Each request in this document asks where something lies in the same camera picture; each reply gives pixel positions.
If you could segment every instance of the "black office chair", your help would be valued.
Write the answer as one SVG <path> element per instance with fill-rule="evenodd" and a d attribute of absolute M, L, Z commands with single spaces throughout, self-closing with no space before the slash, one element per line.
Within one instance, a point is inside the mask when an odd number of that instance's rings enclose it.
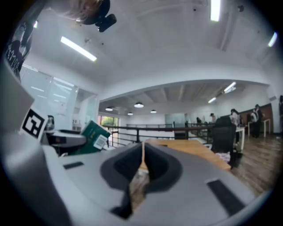
<path fill-rule="evenodd" d="M 236 134 L 236 126 L 232 124 L 229 117 L 221 117 L 216 120 L 212 128 L 212 151 L 214 153 L 230 153 L 228 164 L 234 166 L 236 153 L 233 151 L 233 142 Z"/>

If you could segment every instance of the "gray plastic surface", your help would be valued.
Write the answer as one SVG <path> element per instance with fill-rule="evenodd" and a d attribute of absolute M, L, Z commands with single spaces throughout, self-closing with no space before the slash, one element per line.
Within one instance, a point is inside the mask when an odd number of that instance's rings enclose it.
<path fill-rule="evenodd" d="M 72 133 L 55 131 L 55 133 L 53 133 L 52 136 L 59 138 L 60 137 L 66 138 L 66 143 L 52 144 L 52 146 L 54 147 L 76 147 L 83 145 L 86 142 L 86 137 L 81 134 L 72 134 Z"/>
<path fill-rule="evenodd" d="M 5 57 L 0 63 L 1 123 L 0 129 L 5 132 L 20 130 L 25 115 L 34 99 L 21 86 Z"/>
<path fill-rule="evenodd" d="M 183 174 L 170 190 L 148 194 L 130 218 L 131 222 L 160 226 L 204 226 L 228 218 L 224 207 L 206 185 L 215 179 L 220 179 L 245 205 L 255 199 L 254 194 L 235 176 L 213 163 L 168 147 L 152 146 L 177 158 Z"/>
<path fill-rule="evenodd" d="M 132 225 L 103 211 L 70 180 L 56 151 L 26 135 L 1 136 L 3 168 L 27 207 L 48 225 Z"/>
<path fill-rule="evenodd" d="M 84 165 L 66 170 L 68 177 L 88 198 L 110 211 L 120 206 L 124 191 L 111 188 L 102 178 L 101 165 L 113 156 L 118 155 L 136 144 L 117 148 L 114 151 L 102 151 L 92 154 L 72 155 L 60 158 L 62 165 L 73 162 L 82 162 Z"/>

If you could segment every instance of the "wooden desk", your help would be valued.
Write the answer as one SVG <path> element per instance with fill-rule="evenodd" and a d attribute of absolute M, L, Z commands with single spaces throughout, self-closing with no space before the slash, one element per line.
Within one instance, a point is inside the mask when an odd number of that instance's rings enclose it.
<path fill-rule="evenodd" d="M 145 141 L 145 143 L 167 145 L 167 147 L 169 148 L 205 158 L 206 160 L 218 165 L 223 170 L 231 169 L 231 167 L 226 162 L 220 159 L 216 154 L 214 154 L 211 150 L 209 150 L 207 147 L 205 147 L 197 140 L 148 139 Z M 144 143 L 143 143 L 142 164 L 140 168 L 143 170 L 147 170 L 147 167 L 144 163 Z"/>

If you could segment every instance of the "black slot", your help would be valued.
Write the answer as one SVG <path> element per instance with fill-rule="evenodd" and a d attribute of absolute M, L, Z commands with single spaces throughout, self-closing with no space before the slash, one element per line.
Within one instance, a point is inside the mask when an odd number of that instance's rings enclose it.
<path fill-rule="evenodd" d="M 207 185 L 225 208 L 229 216 L 234 215 L 245 207 L 245 205 L 220 180 L 208 182 Z"/>
<path fill-rule="evenodd" d="M 68 170 L 68 169 L 71 169 L 71 168 L 75 168 L 75 167 L 78 167 L 78 166 L 83 166 L 84 164 L 82 162 L 74 162 L 74 163 L 70 163 L 70 164 L 66 164 L 66 165 L 63 165 L 63 167 Z"/>

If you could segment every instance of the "person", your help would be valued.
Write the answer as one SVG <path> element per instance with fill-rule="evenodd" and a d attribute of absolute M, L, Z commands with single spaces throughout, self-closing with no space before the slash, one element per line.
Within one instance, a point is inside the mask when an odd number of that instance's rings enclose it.
<path fill-rule="evenodd" d="M 256 105 L 256 113 L 257 113 L 257 121 L 255 123 L 254 129 L 255 129 L 255 138 L 258 138 L 260 136 L 260 125 L 263 117 L 263 114 L 260 110 L 260 106 L 258 104 Z"/>
<path fill-rule="evenodd" d="M 211 113 L 210 117 L 212 117 L 212 121 L 211 122 L 215 123 L 216 122 L 216 117 L 215 117 L 214 113 Z"/>
<path fill-rule="evenodd" d="M 84 21 L 96 16 L 103 0 L 38 0 L 26 12 L 14 34 L 9 38 L 4 55 L 20 81 L 19 73 L 31 50 L 34 25 L 43 9 L 52 9 L 59 16 L 74 21 Z"/>
<path fill-rule="evenodd" d="M 197 122 L 198 124 L 202 123 L 202 121 L 200 120 L 199 117 L 196 118 L 196 122 Z"/>
<path fill-rule="evenodd" d="M 257 111 L 254 108 L 252 113 L 251 113 L 251 121 L 252 121 L 252 125 L 251 125 L 251 130 L 252 130 L 252 137 L 256 136 L 256 122 L 258 119 L 258 115 L 257 115 Z"/>
<path fill-rule="evenodd" d="M 279 99 L 279 116 L 280 116 L 281 138 L 283 138 L 283 95 L 281 95 Z"/>
<path fill-rule="evenodd" d="M 231 122 L 238 127 L 240 124 L 240 114 L 237 112 L 236 109 L 231 109 L 231 115 L 230 115 L 230 119 Z M 239 144 L 239 139 L 240 139 L 240 133 L 236 132 L 236 145 Z"/>

